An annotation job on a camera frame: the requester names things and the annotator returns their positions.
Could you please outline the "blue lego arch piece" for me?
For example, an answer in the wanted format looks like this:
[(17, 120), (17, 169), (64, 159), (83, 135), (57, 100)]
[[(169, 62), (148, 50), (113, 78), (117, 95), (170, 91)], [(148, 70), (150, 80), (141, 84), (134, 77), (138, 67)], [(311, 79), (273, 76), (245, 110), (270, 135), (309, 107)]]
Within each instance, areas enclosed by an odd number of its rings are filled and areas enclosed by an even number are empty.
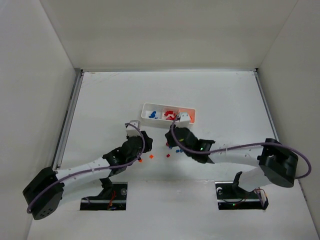
[(157, 112), (156, 111), (153, 111), (149, 116), (148, 116), (149, 119), (157, 119)]

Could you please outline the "red curved lego piece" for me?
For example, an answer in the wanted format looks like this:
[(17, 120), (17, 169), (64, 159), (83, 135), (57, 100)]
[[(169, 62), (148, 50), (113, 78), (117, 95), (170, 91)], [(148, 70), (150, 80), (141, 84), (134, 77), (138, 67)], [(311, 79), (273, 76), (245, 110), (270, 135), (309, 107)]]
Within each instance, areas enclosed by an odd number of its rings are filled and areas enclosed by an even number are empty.
[(164, 112), (163, 117), (165, 120), (173, 121), (176, 119), (177, 113), (172, 110), (167, 110)]

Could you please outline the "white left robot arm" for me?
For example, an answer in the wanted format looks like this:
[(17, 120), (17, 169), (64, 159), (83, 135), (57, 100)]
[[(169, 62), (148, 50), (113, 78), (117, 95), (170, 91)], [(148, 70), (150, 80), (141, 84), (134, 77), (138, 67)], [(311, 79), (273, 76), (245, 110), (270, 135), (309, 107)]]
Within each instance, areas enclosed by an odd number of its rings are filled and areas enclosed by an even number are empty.
[(76, 197), (101, 195), (111, 188), (111, 177), (140, 160), (142, 154), (152, 150), (152, 145), (153, 139), (143, 130), (89, 163), (68, 169), (43, 168), (22, 191), (26, 212), (34, 220), (41, 220)]

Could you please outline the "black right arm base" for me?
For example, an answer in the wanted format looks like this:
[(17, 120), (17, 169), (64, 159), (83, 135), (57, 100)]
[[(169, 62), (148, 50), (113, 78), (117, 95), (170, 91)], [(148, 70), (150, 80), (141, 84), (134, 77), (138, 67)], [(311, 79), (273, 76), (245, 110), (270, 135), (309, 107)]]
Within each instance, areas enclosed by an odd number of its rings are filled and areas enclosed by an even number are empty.
[(269, 206), (264, 189), (246, 191), (239, 187), (242, 172), (238, 172), (233, 181), (216, 181), (215, 191), (219, 210), (263, 210)]

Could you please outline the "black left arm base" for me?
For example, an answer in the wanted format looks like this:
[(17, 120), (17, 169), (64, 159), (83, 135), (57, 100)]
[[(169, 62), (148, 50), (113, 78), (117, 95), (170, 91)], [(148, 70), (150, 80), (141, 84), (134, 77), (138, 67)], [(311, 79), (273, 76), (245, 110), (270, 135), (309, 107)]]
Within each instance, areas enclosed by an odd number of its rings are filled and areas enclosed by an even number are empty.
[(80, 211), (125, 211), (127, 209), (127, 182), (104, 180), (102, 191), (96, 196), (81, 199)]

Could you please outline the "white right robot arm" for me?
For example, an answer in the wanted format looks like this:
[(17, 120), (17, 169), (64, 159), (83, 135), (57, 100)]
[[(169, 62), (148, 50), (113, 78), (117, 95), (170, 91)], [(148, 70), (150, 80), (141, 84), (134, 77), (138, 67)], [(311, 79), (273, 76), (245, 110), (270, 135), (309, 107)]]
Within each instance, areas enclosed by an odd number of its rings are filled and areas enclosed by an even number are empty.
[(233, 179), (233, 188), (251, 192), (259, 187), (274, 184), (292, 188), (296, 179), (298, 156), (273, 138), (262, 143), (223, 146), (211, 150), (214, 140), (197, 138), (189, 128), (173, 126), (165, 134), (170, 147), (179, 147), (201, 164), (230, 163), (251, 166), (240, 170)]

